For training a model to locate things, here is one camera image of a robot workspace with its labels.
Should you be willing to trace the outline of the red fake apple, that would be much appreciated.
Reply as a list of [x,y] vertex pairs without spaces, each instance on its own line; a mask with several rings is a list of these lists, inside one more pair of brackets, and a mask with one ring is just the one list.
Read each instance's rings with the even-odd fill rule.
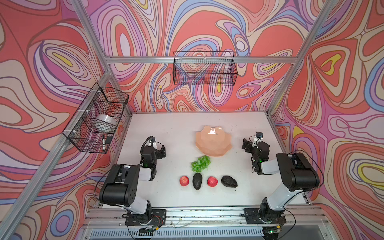
[[213,176],[210,176],[207,180],[207,185],[211,188],[214,188],[216,187],[218,184],[218,179],[213,177]]
[[182,187],[186,187],[190,183],[190,180],[187,176],[182,176],[180,177],[179,182]]

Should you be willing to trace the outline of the dark fake avocado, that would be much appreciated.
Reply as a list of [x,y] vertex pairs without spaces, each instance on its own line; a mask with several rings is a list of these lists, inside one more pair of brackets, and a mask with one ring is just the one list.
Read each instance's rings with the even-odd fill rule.
[[221,179],[221,183],[227,188],[237,188],[237,181],[231,176],[223,176]]
[[193,176],[193,187],[195,190],[199,190],[202,186],[203,176],[201,173],[195,173]]

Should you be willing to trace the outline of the green fake grape bunch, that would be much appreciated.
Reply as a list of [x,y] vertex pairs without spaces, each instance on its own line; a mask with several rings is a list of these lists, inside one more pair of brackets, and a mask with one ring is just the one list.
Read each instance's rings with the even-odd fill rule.
[[192,171],[195,173],[201,173],[202,170],[208,168],[211,163],[211,158],[208,156],[199,157],[196,161],[191,163]]

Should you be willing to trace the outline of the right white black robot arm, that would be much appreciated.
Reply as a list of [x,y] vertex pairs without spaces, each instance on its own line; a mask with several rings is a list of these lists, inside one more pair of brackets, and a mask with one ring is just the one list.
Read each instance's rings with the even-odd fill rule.
[[282,183],[257,208],[244,209],[247,224],[286,223],[286,205],[297,195],[320,186],[320,178],[304,154],[276,154],[270,160],[270,145],[243,139],[242,149],[250,153],[253,172],[258,175],[280,174]]

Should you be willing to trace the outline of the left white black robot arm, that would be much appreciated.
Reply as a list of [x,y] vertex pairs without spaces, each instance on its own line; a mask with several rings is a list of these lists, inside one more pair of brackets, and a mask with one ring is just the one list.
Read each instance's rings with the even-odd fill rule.
[[166,157],[166,148],[149,136],[140,148],[138,165],[113,165],[99,193],[103,205],[123,208],[126,224],[158,225],[165,223],[166,210],[154,211],[151,202],[138,196],[139,182],[153,181],[157,174],[157,163]]

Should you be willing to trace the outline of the pink faceted fruit bowl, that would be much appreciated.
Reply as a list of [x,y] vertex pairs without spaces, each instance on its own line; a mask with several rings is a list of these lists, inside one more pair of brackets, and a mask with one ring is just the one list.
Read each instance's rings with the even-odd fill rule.
[[222,127],[205,126],[196,132],[196,147],[206,156],[222,157],[232,149],[232,136]]

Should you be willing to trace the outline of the black marker pen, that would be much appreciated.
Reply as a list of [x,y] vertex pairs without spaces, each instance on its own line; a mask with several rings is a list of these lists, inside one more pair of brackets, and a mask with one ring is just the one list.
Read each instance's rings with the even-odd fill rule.
[[102,148],[103,148],[103,152],[105,152],[106,151],[105,135],[102,135]]

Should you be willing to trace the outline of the silver tape roll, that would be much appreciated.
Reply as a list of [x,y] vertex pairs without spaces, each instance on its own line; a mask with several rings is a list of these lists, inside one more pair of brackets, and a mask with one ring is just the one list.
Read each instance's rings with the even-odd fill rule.
[[114,125],[116,126],[118,124],[117,120],[114,118],[114,117],[111,117],[109,115],[105,115],[105,114],[99,114],[97,117],[96,117],[97,120],[100,120],[102,122],[105,122],[105,123],[108,123],[108,124],[111,124],[111,125]]

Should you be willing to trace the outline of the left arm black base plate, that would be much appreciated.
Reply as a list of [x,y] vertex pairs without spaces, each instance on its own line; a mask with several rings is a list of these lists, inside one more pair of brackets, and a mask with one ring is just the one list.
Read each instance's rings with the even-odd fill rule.
[[166,223],[167,210],[166,209],[154,209],[146,211],[146,213],[132,214],[128,212],[126,214],[125,225],[131,226],[144,226],[144,227],[161,227]]

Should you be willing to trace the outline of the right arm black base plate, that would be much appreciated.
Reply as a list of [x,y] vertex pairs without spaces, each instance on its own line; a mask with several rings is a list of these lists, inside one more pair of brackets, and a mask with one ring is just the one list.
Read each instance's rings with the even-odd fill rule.
[[247,224],[277,224],[287,223],[284,211],[260,210],[259,208],[245,208],[243,216]]

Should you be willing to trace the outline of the aluminium front rail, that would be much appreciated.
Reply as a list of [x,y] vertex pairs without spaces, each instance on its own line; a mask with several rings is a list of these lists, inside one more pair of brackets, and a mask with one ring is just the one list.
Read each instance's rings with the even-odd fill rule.
[[[245,206],[166,208],[166,227],[237,227],[247,224]],[[83,226],[95,228],[117,228],[125,224],[120,208],[91,209],[87,212]],[[319,206],[291,205],[285,211],[286,226],[330,225],[331,222]]]

